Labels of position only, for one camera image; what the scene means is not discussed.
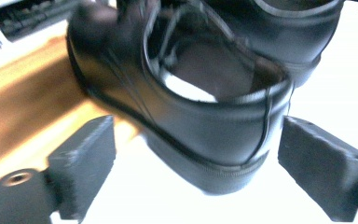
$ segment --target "bolt hole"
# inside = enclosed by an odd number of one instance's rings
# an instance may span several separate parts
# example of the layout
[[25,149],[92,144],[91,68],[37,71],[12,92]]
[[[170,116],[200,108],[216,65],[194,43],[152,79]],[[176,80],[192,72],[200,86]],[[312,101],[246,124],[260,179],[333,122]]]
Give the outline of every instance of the bolt hole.
[[5,185],[8,187],[13,187],[28,181],[31,179],[31,177],[32,174],[30,173],[19,173],[11,176],[7,181],[5,181]]

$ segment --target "white surface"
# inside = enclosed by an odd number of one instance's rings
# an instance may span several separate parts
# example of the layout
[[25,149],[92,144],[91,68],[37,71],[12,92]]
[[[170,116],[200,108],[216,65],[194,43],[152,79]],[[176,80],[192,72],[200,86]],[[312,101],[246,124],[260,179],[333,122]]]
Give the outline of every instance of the white surface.
[[36,49],[40,49],[54,37],[65,35],[67,25],[67,21],[60,21],[22,39],[4,45],[0,48],[0,67],[14,62]]
[[[322,62],[296,90],[290,115],[358,148],[358,4],[346,3]],[[243,190],[207,196],[168,168],[138,136],[119,149],[84,223],[332,223],[276,155],[277,148]]]

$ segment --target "shoe insole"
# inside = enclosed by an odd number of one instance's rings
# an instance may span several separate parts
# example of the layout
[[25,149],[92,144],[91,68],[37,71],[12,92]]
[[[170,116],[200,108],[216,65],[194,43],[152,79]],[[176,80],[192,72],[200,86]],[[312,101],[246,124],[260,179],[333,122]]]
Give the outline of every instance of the shoe insole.
[[170,72],[208,92],[217,101],[243,96],[251,91],[254,68],[217,42],[193,42],[177,50]]

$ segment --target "shoe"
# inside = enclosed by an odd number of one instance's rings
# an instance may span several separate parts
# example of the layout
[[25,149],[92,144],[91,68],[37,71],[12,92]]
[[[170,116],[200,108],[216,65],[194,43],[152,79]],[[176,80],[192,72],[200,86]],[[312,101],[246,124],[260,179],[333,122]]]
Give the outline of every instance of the shoe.
[[345,0],[207,0],[249,49],[302,86],[336,31]]
[[208,194],[251,180],[288,113],[294,85],[284,69],[200,1],[83,2],[67,46],[82,88],[143,127],[150,148]]

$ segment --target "shoe heel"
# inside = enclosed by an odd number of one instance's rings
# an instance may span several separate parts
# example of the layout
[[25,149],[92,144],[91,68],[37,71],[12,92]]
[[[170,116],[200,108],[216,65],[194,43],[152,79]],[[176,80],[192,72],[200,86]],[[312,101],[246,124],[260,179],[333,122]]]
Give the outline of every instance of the shoe heel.
[[307,64],[293,64],[293,63],[282,63],[283,67],[286,68],[289,76],[295,83],[295,88],[304,85],[312,75],[313,70],[321,61],[321,56],[317,57],[311,63]]
[[245,187],[268,155],[266,153],[259,160],[241,166],[223,166],[200,160],[151,130],[145,130],[145,136],[148,146],[168,166],[209,195],[229,194]]

